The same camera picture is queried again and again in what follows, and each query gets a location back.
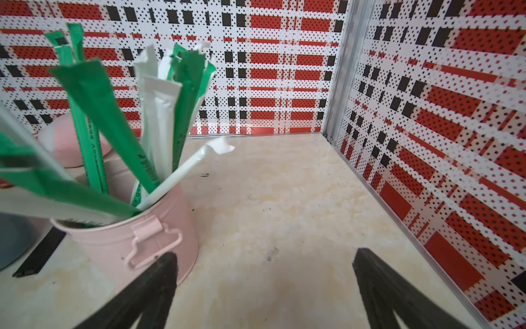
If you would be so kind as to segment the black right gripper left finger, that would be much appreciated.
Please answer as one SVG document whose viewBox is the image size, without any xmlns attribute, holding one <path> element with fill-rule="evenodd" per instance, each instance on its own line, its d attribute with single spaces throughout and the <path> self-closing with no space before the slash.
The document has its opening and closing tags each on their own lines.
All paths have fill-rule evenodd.
<svg viewBox="0 0 526 329">
<path fill-rule="evenodd" d="M 163 254 L 78 328 L 164 328 L 177 289 L 178 258 Z"/>
</svg>

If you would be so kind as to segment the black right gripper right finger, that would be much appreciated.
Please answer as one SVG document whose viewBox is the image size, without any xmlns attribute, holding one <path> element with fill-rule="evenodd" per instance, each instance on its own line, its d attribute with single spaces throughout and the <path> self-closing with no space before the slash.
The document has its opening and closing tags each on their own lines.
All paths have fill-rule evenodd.
<svg viewBox="0 0 526 329">
<path fill-rule="evenodd" d="M 466 328 L 368 248 L 357 250 L 353 269 L 371 328 Z"/>
</svg>

